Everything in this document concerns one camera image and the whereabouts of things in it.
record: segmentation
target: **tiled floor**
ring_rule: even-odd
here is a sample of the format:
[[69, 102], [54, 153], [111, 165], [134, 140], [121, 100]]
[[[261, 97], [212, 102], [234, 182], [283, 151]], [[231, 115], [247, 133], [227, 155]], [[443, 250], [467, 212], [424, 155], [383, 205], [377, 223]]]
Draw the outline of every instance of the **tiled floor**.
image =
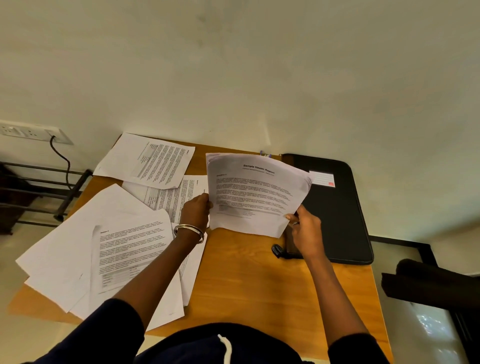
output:
[[[52, 201], [44, 199], [37, 204], [48, 207]], [[53, 219], [41, 214], [28, 214], [23, 219], [54, 223]], [[6, 314], [8, 302], [27, 278], [15, 259], [51, 230], [17, 224], [12, 236], [0, 236], [0, 363], [34, 360], [75, 327]], [[444, 310], [388, 298], [380, 288], [381, 272], [395, 272], [398, 261], [406, 257], [418, 260], [418, 252], [402, 246], [372, 244], [375, 252], [373, 272], [396, 363], [467, 363], [450, 317]], [[158, 337], [145, 337], [141, 350], [159, 340]]]

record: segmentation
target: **black metal frame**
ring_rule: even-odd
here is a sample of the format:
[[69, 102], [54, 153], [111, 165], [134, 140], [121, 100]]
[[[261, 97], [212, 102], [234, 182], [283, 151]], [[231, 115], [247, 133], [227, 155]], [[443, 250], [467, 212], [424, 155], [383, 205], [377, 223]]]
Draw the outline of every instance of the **black metal frame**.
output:
[[[372, 235], [369, 235], [369, 239], [371, 242], [401, 245], [401, 246], [408, 246], [410, 248], [416, 248], [420, 254], [420, 258], [423, 263], [434, 266], [434, 267], [438, 267], [437, 261], [435, 259], [435, 256], [433, 255], [432, 247], [430, 247], [430, 244], [410, 242], [407, 240], [390, 239], [390, 238], [384, 238], [381, 236], [372, 236]], [[480, 358], [480, 348], [478, 345], [476, 345], [476, 342], [468, 329], [468, 322], [466, 321], [465, 315], [463, 315], [461, 312], [453, 311], [453, 310], [448, 310], [448, 312], [452, 318], [452, 321], [458, 333], [458, 336], [462, 341], [462, 345], [465, 350], [465, 354], [467, 355], [468, 361], [470, 363], [477, 363], [478, 359]]]
[[[1, 162], [0, 164], [3, 164], [5, 166], [14, 166], [14, 167], [24, 167], [24, 168], [32, 168], [36, 170], [49, 170], [53, 172], [61, 172], [61, 173], [67, 173], [67, 170], [60, 170], [57, 168], [47, 168], [47, 167], [39, 167], [39, 166], [31, 166], [27, 164], [19, 164], [19, 163], [9, 163], [9, 162]], [[57, 181], [48, 181], [48, 180], [41, 180], [38, 178], [28, 178], [28, 177], [19, 177], [16, 175], [9, 175], [9, 174], [4, 174], [1, 173], [1, 177], [8, 177], [8, 178], [16, 178], [20, 180], [25, 180], [25, 181], [32, 181], [32, 182], [42, 182], [42, 183], [49, 183], [49, 184], [56, 184], [56, 185], [61, 185], [61, 186], [68, 186], [71, 187], [71, 189], [61, 189], [61, 188], [50, 188], [50, 187], [42, 187], [42, 186], [35, 186], [35, 185], [29, 185], [28, 189], [16, 189], [16, 188], [7, 188], [7, 187], [0, 187], [0, 190], [4, 191], [11, 191], [11, 192], [19, 192], [19, 193], [26, 193], [26, 194], [35, 194], [40, 197], [52, 197], [52, 198], [57, 198], [60, 200], [63, 200], [60, 203], [60, 206], [55, 210], [55, 211], [50, 211], [50, 210], [43, 210], [39, 208], [31, 208], [27, 206], [21, 206], [21, 205], [14, 205], [14, 204], [7, 204], [7, 203], [0, 203], [0, 207], [15, 207], [15, 208], [20, 208], [25, 211], [32, 211], [32, 212], [41, 212], [44, 214], [52, 214], [54, 219], [63, 222], [64, 216], [67, 215], [65, 213], [65, 210], [67, 209], [68, 205], [72, 200], [76, 197], [80, 197], [81, 191], [80, 188], [83, 186], [83, 184], [86, 182], [88, 177], [93, 175], [91, 170], [85, 170], [84, 172], [76, 172], [76, 171], [68, 171], [70, 174], [79, 174], [80, 178], [78, 179], [77, 183], [67, 183], [67, 182], [57, 182]], [[38, 226], [49, 226], [49, 227], [57, 227], [58, 225], [53, 225], [53, 224], [43, 224], [39, 222], [32, 222], [32, 221], [21, 221], [18, 220], [17, 223], [20, 224], [28, 224], [28, 225], [38, 225]]]

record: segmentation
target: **black folder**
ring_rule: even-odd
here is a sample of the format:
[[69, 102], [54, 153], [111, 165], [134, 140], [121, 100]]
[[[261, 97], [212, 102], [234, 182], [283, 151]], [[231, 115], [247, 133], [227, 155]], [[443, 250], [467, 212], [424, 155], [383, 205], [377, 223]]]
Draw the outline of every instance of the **black folder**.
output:
[[350, 166], [338, 160], [284, 154], [282, 161], [301, 170], [333, 174], [326, 185], [312, 184], [303, 205], [322, 221], [325, 253], [334, 263], [367, 265], [373, 262], [360, 202]]

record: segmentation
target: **wall switch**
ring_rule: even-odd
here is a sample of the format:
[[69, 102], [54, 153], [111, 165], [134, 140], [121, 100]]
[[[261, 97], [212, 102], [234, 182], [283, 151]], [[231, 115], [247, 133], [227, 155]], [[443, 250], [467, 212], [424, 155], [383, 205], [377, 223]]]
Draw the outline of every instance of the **wall switch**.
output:
[[52, 136], [54, 143], [70, 144], [72, 141], [55, 126], [27, 124], [25, 122], [0, 120], [0, 133], [6, 136], [16, 136], [33, 140], [49, 142]]

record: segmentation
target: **person's left hand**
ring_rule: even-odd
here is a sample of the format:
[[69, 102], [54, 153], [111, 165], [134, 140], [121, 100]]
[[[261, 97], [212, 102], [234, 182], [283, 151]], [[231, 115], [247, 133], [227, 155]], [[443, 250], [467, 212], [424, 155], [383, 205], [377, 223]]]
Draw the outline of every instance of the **person's left hand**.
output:
[[208, 201], [208, 194], [201, 194], [185, 202], [181, 210], [180, 224], [193, 225], [202, 232], [205, 232], [211, 206], [212, 203]]

